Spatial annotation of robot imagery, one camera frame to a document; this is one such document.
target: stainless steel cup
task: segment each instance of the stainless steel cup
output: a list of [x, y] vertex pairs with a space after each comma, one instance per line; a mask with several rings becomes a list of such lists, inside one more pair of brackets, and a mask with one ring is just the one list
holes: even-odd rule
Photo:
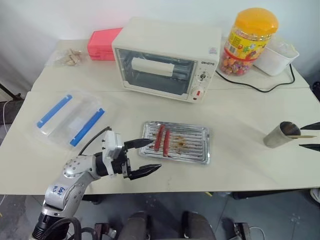
[[267, 147], [274, 149], [294, 140], [289, 136], [297, 135], [301, 135], [299, 127], [290, 121], [283, 121], [264, 137], [263, 142]]

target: baking tray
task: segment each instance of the baking tray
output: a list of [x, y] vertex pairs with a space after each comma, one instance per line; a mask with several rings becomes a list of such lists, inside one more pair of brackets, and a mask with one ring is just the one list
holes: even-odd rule
[[142, 137], [156, 140], [160, 125], [170, 129], [168, 157], [163, 156], [165, 131], [159, 151], [154, 151], [155, 142], [141, 147], [139, 155], [170, 161], [208, 164], [210, 162], [210, 135], [205, 126], [163, 121], [147, 121], [143, 126]]

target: sausage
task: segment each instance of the sausage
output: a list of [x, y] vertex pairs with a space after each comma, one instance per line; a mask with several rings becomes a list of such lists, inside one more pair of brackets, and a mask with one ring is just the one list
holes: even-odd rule
[[154, 151], [158, 152], [160, 149], [160, 143], [162, 139], [162, 135], [165, 130], [165, 125], [161, 124], [158, 130], [158, 134], [156, 135], [155, 143], [154, 143]]
[[163, 142], [163, 156], [168, 157], [169, 153], [169, 143], [170, 143], [170, 130], [165, 132], [164, 142]]

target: oven door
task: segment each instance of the oven door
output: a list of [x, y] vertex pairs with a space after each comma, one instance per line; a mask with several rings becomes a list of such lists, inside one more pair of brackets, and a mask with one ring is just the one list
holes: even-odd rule
[[115, 51], [125, 87], [187, 99], [195, 61], [120, 48]]

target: white wall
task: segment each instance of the white wall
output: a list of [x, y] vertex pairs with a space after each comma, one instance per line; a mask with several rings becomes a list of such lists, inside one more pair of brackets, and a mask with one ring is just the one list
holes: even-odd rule
[[0, 57], [31, 85], [58, 39], [88, 39], [132, 16], [212, 24], [227, 36], [237, 13], [250, 7], [277, 16], [278, 34], [300, 52], [294, 66], [302, 75], [320, 67], [319, 0], [1, 0]]

